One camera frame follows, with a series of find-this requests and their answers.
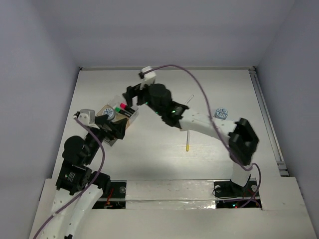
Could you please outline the pink tip black highlighter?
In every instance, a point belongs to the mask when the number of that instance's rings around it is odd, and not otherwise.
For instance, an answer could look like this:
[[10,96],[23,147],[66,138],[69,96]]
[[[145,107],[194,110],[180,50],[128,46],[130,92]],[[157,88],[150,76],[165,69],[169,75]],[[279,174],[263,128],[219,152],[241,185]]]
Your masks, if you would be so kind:
[[131,114],[133,114],[133,113],[135,112],[135,110],[133,110],[132,108],[130,108],[129,106],[127,106],[127,105],[124,104],[124,103],[120,103],[120,107],[121,107],[122,109],[124,109],[125,111],[131,113]]

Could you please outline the green tip black highlighter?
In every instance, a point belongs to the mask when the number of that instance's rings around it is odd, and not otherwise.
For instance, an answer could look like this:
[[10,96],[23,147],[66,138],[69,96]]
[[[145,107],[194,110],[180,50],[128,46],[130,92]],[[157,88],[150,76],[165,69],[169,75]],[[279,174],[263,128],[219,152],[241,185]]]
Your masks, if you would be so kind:
[[132,116],[129,112],[126,112],[125,110],[118,108],[118,107],[115,108],[115,111],[117,113],[125,115],[126,117],[129,117],[129,118]]

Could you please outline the yellow capped marker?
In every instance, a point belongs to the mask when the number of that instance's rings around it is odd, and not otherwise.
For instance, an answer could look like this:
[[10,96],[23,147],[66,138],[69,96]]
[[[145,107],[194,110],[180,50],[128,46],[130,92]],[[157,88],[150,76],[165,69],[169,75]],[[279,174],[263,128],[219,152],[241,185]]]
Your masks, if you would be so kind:
[[189,147],[190,147],[190,131],[187,131],[186,134],[186,152],[189,152]]

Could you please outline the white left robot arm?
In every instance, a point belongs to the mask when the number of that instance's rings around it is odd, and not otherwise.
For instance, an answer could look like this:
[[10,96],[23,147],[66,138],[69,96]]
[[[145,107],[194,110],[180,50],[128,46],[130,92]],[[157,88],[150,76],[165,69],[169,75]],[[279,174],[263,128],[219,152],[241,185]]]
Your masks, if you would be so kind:
[[108,115],[89,116],[85,112],[78,112],[74,119],[87,134],[72,136],[64,143],[51,215],[41,228],[41,239],[76,239],[91,209],[122,209],[126,205],[126,182],[113,182],[101,168],[93,171],[89,165],[98,150],[106,155],[104,140],[124,138],[128,119],[113,120]]

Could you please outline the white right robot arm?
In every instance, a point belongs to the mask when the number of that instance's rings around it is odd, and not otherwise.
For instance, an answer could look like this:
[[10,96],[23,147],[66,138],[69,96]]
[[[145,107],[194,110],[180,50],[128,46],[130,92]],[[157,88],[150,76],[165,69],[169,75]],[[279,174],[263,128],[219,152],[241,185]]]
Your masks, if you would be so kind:
[[247,190],[252,156],[259,143],[247,119],[230,121],[198,113],[187,105],[175,102],[171,92],[163,84],[129,86],[123,97],[129,107],[133,105],[133,98],[137,98],[139,106],[146,104],[171,127],[181,131],[195,131],[220,140],[234,162],[230,191],[234,195],[241,195]]

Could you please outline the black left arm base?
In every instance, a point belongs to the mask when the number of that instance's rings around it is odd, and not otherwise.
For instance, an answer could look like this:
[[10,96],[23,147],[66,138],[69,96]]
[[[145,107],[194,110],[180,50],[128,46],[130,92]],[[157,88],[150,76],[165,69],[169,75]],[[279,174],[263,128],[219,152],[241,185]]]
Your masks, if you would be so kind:
[[126,191],[126,181],[111,181],[109,194],[98,199],[93,209],[125,209]]

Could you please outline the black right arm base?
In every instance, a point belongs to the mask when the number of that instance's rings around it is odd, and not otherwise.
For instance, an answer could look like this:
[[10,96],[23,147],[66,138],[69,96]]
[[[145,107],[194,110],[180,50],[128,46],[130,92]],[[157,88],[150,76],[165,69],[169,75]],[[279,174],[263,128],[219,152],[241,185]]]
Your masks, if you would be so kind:
[[258,183],[249,180],[241,187],[231,181],[215,181],[212,191],[217,209],[262,208]]

